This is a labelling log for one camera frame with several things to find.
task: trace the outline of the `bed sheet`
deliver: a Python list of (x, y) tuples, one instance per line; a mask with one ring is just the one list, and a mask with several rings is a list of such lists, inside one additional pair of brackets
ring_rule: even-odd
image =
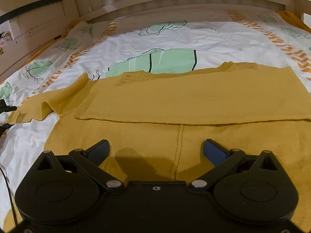
[[(32, 95), (69, 86), (85, 72), (96, 80), (124, 71), (175, 73), (218, 67), (228, 61), (290, 66), (311, 92), (310, 48), (311, 34), (286, 23), (275, 12), (183, 10), (95, 24), (81, 22), (66, 39), (4, 81), (0, 98), (18, 106)], [(2, 113), (0, 122), (7, 117)], [(51, 113), (43, 121), (17, 124), (1, 137), (0, 166), (12, 194), (42, 152), (57, 120)], [(0, 204), (2, 228), (10, 202), (1, 177)]]

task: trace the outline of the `wire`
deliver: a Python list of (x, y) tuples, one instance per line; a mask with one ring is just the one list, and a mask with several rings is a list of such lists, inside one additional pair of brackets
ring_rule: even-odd
[(2, 172), (2, 175), (4, 177), (4, 180), (5, 180), (5, 183), (7, 184), (7, 191), (9, 193), (9, 197), (10, 197), (10, 203), (11, 203), (11, 208), (12, 208), (12, 214), (13, 214), (13, 218), (14, 218), (14, 223), (15, 223), (15, 227), (17, 227), (18, 225), (18, 222), (17, 222), (17, 217), (16, 217), (16, 211), (15, 211), (15, 208), (14, 208), (14, 205), (13, 205), (13, 201), (12, 201), (12, 196), (11, 196), (11, 191), (10, 191), (10, 188), (9, 188), (9, 183), (7, 182), (7, 178), (5, 177), (5, 174), (2, 170), (2, 168), (0, 167), (0, 170)]

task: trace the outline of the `white bed frame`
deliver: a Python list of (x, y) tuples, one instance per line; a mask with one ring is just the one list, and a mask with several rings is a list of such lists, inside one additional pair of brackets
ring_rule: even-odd
[[(0, 0), (0, 16), (36, 1), (39, 0)], [(2, 48), (0, 81), (13, 74), (46, 43), (65, 33), (69, 23), (75, 19), (90, 21), (97, 18), (97, 20), (104, 21), (120, 16), (144, 15), (177, 8), (231, 9), (253, 12), (273, 11), (280, 8), (294, 12), (299, 18), (303, 18), (303, 13), (311, 15), (311, 1), (308, 0), (226, 0), (227, 2), (216, 0), (218, 1), (216, 3), (213, 0), (212, 2), (201, 0), (202, 2), (196, 1), (195, 4), (193, 1), (63, 0), (26, 12), (9, 20), (14, 40)]]

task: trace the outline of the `orange chevron pattern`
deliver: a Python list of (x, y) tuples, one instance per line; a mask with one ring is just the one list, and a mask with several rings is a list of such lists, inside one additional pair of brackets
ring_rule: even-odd
[(100, 38), (99, 38), (97, 41), (95, 41), (94, 43), (92, 43), (92, 44), (91, 44), (88, 48), (86, 48), (85, 50), (79, 51), (79, 52), (74, 52), (73, 54), (71, 54), (71, 56), (69, 57), (68, 62), (64, 65), (64, 67), (63, 67), (62, 69), (56, 71), (56, 72), (55, 72), (54, 74), (52, 74), (49, 78), (47, 78), (47, 80), (46, 80), (45, 82), (43, 82), (43, 84), (42, 84), (39, 88), (35, 89), (35, 90), (31, 93), (31, 95), (35, 95), (35, 94), (38, 92), (38, 90), (39, 90), (40, 88), (46, 88), (46, 87), (48, 87), (49, 85), (51, 85), (52, 83), (54, 83), (54, 82), (56, 81), (56, 79), (58, 78), (58, 76), (59, 76), (60, 74), (63, 73), (63, 71), (64, 71), (64, 69), (65, 69), (66, 67), (68, 67), (68, 66), (72, 67), (72, 66), (79, 60), (77, 57), (80, 57), (80, 56), (82, 56), (82, 55), (88, 53), (94, 46), (96, 46), (96, 45), (98, 45), (98, 44), (104, 42), (108, 36), (113, 35), (114, 32), (115, 32), (116, 29), (117, 29), (117, 26), (116, 26), (116, 25), (117, 25), (117, 21), (116, 21), (116, 20), (110, 21), (110, 22), (108, 23), (108, 25), (107, 25), (106, 30), (101, 34)]
[(284, 40), (278, 37), (277, 35), (273, 34), (272, 32), (266, 31), (264, 28), (260, 27), (258, 24), (254, 23), (253, 21), (247, 19), (245, 16), (243, 16), (240, 12), (235, 10), (228, 10), (227, 13), (231, 17), (231, 19), (236, 23), (241, 23), (247, 27), (251, 27), (255, 30), (259, 30), (262, 32), (265, 36), (268, 37), (268, 39), (275, 44), (275, 46), (280, 47), (281, 51), (284, 51), (286, 55), (290, 56), (291, 59), (297, 61), (297, 65), (299, 68), (301, 68), (302, 72), (305, 73), (311, 73), (311, 61), (310, 58), (308, 58), (307, 53), (305, 53), (303, 50), (297, 50), (293, 51), (292, 46), (284, 44)]

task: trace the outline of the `mustard yellow garment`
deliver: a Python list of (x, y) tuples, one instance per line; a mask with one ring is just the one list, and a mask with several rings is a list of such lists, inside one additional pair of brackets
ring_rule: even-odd
[(111, 153), (100, 166), (128, 180), (189, 182), (213, 165), (202, 144), (259, 155), (271, 150), (299, 192), (292, 221), (311, 229), (311, 97), (291, 68), (224, 63), (184, 74), (143, 71), (35, 95), (9, 123), (60, 117), (45, 150), (87, 149), (101, 139)]

